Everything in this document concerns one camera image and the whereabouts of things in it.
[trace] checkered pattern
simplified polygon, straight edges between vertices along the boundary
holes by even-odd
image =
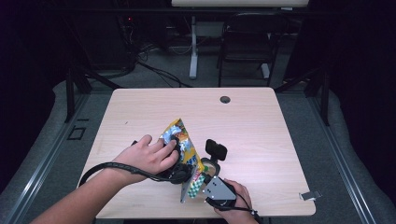
[[[192,182],[191,187],[189,189],[190,198],[195,198],[197,196],[198,190],[201,188],[204,183],[205,177],[203,175],[199,175],[196,181]]]

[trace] black chair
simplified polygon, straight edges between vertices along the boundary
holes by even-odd
[[[271,64],[267,86],[276,61],[279,41],[289,27],[289,20],[278,13],[238,13],[224,22],[218,59],[219,87],[223,78],[265,79],[262,77],[224,77],[223,62]]]

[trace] colorful snack package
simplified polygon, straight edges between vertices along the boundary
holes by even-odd
[[[192,141],[190,140],[189,134],[184,127],[183,121],[181,119],[176,119],[173,121],[163,132],[161,138],[163,138],[165,144],[168,144],[172,139],[172,135],[178,138],[180,145],[180,161],[182,163],[197,166],[195,174],[192,175],[192,181],[189,189],[189,196],[194,198],[199,191],[199,188],[204,183],[204,177],[201,175],[202,172],[207,170],[198,153],[195,150]]]

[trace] wooden tabletop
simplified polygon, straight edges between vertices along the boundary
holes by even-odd
[[[220,101],[221,96],[230,103]],[[111,161],[144,134],[153,142],[181,118],[199,156],[209,157],[205,142],[228,148],[219,176],[247,186],[253,208],[263,217],[310,216],[312,201],[299,159],[270,88],[120,89],[113,92],[83,174]],[[219,217],[205,195],[180,203],[181,185],[147,179],[120,191],[99,218]]]
[[[306,7],[309,0],[172,0],[173,7]]]

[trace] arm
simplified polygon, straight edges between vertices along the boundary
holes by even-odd
[[[113,161],[132,165],[151,174],[158,174],[177,162],[177,152],[172,152],[176,141],[163,147],[162,139],[149,146],[151,140],[151,136],[145,135]],[[89,223],[117,192],[144,179],[142,175],[106,168],[37,217],[33,223]]]
[[[244,197],[248,204],[248,208],[251,208],[251,200],[250,195],[248,194],[247,187],[237,183],[236,181],[224,179],[225,182],[231,184],[235,188],[235,192]],[[241,197],[236,196],[235,207],[244,207],[247,208],[246,203],[244,202]],[[215,212],[221,215],[229,224],[257,224],[257,221],[254,219],[254,216],[251,215],[247,211],[239,211],[239,210],[230,210],[230,211],[220,211],[219,209],[215,208]]]

